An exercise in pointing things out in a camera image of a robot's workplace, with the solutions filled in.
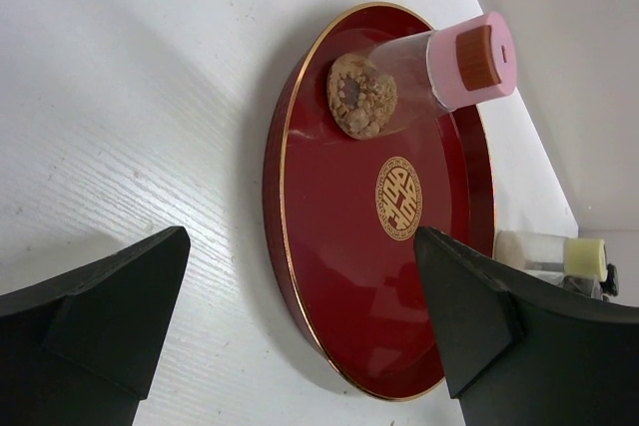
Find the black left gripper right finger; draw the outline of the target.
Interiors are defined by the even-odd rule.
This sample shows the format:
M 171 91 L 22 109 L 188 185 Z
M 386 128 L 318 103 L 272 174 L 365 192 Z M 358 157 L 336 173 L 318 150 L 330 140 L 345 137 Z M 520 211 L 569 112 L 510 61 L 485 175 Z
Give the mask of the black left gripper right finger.
M 570 292 L 433 227 L 414 252 L 449 394 L 469 425 L 634 425 L 638 311 Z

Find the pink cap spice jar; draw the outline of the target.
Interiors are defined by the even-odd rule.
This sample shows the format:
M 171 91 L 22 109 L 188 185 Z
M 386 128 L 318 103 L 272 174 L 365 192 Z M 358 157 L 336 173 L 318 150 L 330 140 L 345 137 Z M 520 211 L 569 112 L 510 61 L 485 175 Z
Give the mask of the pink cap spice jar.
M 340 55 L 329 68 L 326 97 L 336 124 L 368 140 L 507 97 L 516 83 L 510 30 L 489 12 Z

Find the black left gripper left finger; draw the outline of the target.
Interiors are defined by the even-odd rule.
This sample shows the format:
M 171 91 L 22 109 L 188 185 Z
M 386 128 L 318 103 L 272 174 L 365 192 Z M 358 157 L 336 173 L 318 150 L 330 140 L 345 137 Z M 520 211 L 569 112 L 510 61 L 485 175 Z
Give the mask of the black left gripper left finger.
M 1 297 L 4 425 L 130 425 L 146 400 L 186 271 L 168 227 Z

